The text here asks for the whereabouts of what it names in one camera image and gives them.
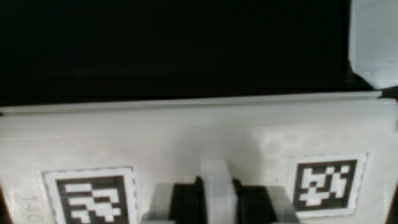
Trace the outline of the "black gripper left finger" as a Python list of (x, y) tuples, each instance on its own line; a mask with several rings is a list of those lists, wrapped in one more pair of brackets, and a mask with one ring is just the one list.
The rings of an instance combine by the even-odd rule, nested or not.
[(207, 224), (204, 182), (159, 183), (140, 224)]

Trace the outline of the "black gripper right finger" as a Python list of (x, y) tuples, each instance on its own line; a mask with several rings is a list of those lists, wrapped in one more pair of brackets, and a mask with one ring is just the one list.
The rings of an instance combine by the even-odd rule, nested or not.
[(237, 224), (300, 224), (294, 208), (280, 186), (245, 185), (232, 179), (237, 196)]

